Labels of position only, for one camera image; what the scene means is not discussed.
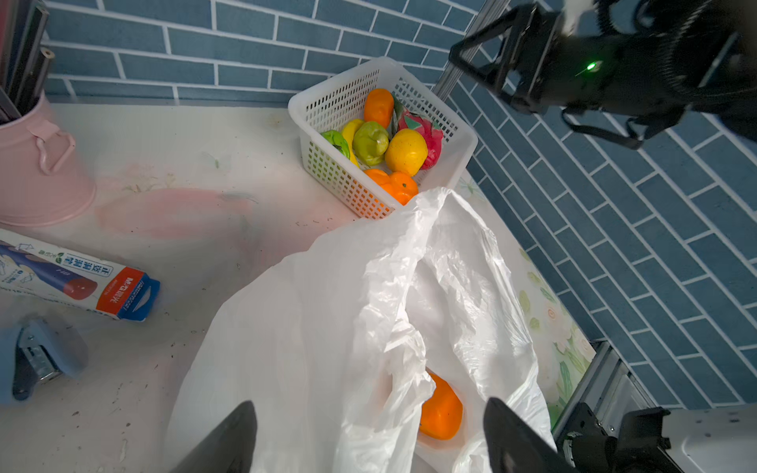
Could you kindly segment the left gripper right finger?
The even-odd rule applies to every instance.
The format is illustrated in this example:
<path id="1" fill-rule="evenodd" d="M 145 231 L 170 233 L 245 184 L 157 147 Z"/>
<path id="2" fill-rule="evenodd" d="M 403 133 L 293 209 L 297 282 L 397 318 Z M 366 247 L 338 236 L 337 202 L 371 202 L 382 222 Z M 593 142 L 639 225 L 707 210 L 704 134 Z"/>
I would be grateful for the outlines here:
<path id="1" fill-rule="evenodd" d="M 487 401 L 483 432 L 494 473 L 577 472 L 499 398 Z"/>

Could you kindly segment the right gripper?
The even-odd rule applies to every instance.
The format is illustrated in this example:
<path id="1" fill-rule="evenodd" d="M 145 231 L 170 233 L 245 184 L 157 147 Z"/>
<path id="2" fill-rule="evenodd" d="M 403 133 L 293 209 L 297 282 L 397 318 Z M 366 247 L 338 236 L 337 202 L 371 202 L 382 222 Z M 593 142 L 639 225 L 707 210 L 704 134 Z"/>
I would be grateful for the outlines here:
<path id="1" fill-rule="evenodd" d="M 520 5 L 451 47 L 449 62 L 518 112 L 550 106 L 647 116 L 684 110 L 656 64 L 660 37 L 562 34 L 564 18 Z M 495 59 L 477 66 L 463 53 L 498 39 Z"/>

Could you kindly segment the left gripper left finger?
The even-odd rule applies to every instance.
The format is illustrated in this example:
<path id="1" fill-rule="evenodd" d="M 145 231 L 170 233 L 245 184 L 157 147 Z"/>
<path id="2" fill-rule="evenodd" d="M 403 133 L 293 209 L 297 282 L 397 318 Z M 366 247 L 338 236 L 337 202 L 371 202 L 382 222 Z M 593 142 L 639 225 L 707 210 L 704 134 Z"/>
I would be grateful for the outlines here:
<path id="1" fill-rule="evenodd" d="M 252 469 L 257 418 L 250 400 L 241 403 L 172 472 L 234 472 Z"/>

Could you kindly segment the orange persimmon toy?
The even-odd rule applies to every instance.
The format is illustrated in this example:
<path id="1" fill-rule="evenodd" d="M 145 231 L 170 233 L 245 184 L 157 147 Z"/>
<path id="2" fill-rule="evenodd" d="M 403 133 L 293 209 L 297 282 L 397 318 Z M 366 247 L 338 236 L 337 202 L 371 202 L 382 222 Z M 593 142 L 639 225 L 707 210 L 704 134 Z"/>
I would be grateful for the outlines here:
<path id="1" fill-rule="evenodd" d="M 390 176 L 382 169 L 366 169 L 365 175 L 370 177 L 377 185 L 385 186 L 392 183 Z"/>
<path id="2" fill-rule="evenodd" d="M 431 439 L 450 441 L 461 428 L 463 405 L 455 391 L 442 378 L 428 372 L 435 390 L 423 404 L 419 432 Z"/>

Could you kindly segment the pink dragon fruit toy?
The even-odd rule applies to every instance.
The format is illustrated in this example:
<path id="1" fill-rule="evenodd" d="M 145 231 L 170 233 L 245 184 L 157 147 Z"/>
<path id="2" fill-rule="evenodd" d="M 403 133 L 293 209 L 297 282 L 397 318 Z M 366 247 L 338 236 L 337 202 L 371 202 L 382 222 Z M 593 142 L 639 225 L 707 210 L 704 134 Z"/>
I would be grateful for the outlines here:
<path id="1" fill-rule="evenodd" d="M 439 161 L 443 151 L 445 132 L 441 125 L 435 122 L 428 114 L 415 110 L 402 104 L 400 100 L 394 101 L 392 122 L 390 122 L 390 135 L 404 129 L 412 129 L 418 132 L 425 140 L 428 154 L 421 166 L 421 171 L 432 169 Z"/>

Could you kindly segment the yellow mango toy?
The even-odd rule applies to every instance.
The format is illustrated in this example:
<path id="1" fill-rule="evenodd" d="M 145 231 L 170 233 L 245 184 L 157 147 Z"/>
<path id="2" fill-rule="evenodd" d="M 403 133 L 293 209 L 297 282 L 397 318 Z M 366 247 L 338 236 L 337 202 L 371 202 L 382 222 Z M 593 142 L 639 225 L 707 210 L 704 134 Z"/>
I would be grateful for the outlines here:
<path id="1" fill-rule="evenodd" d="M 394 173 L 399 171 L 415 177 L 426 162 L 428 154 L 425 138 L 419 132 L 405 128 L 399 130 L 390 141 L 384 161 Z"/>

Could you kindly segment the green pear toy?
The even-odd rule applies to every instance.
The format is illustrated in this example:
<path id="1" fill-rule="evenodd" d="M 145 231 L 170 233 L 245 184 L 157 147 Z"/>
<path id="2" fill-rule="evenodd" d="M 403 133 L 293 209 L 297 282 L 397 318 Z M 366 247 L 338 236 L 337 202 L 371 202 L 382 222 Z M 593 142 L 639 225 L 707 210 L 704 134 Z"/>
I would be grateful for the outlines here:
<path id="1" fill-rule="evenodd" d="M 357 131 L 353 147 L 359 161 L 369 167 L 380 165 L 390 145 L 390 134 L 376 122 L 365 122 Z"/>

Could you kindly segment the white plastic bag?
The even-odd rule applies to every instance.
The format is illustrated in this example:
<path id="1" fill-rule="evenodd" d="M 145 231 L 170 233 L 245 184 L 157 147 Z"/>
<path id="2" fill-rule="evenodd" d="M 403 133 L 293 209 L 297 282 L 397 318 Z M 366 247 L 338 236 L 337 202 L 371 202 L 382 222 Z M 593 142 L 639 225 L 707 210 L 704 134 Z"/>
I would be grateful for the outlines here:
<path id="1" fill-rule="evenodd" d="M 419 432 L 445 380 L 463 405 L 450 441 Z M 223 303 L 179 390 L 164 446 L 175 468 L 254 404 L 254 472 L 485 472 L 483 417 L 504 401 L 553 445 L 511 272 L 472 206 L 436 188 L 285 257 Z"/>

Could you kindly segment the round orange toy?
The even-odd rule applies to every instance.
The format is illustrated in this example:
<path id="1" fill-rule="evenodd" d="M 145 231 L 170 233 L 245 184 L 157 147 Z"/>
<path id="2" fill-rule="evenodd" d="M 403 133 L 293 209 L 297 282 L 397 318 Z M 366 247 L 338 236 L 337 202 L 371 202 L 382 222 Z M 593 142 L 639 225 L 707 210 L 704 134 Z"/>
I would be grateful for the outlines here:
<path id="1" fill-rule="evenodd" d="M 395 171 L 391 175 L 387 175 L 380 186 L 402 205 L 406 205 L 419 193 L 414 179 L 401 171 Z"/>

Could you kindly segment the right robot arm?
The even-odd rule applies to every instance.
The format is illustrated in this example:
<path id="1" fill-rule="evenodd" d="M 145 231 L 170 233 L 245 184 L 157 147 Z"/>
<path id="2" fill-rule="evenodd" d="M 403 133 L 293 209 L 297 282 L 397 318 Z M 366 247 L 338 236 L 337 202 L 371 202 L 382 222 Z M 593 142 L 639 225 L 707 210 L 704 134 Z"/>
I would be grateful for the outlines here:
<path id="1" fill-rule="evenodd" d="M 449 62 L 521 114 L 558 108 L 577 134 L 631 150 L 687 112 L 756 136 L 756 6 L 641 1 L 632 30 L 609 1 L 522 4 L 456 43 Z"/>

